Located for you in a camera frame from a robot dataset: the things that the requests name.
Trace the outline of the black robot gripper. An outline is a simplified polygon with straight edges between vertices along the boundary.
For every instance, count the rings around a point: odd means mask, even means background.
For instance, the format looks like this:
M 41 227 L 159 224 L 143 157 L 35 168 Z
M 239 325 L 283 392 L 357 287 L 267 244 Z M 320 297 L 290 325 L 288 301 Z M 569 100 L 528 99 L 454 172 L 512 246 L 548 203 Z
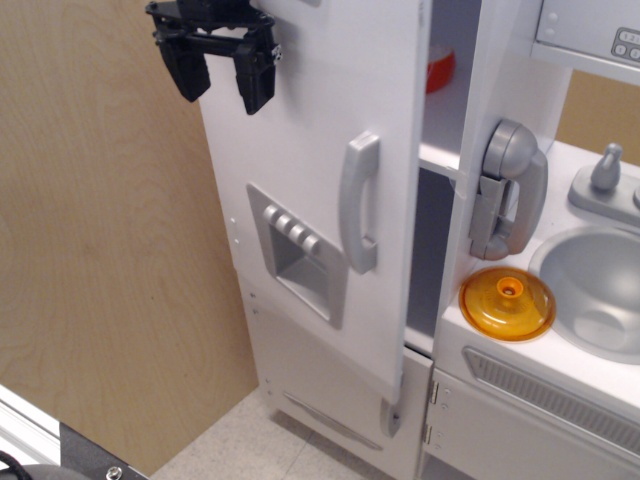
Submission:
M 195 102 L 211 86 L 204 54 L 233 55 L 236 82 L 248 115 L 275 93 L 280 45 L 275 20 L 248 1 L 151 1 L 154 39 L 180 94 Z

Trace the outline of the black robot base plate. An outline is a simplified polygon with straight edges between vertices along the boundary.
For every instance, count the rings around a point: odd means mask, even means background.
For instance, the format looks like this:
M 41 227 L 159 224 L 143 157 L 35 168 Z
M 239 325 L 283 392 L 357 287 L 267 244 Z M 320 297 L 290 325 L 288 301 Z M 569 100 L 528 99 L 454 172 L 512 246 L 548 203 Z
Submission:
M 3 479 L 144 479 L 146 476 L 68 427 L 1 427 Z

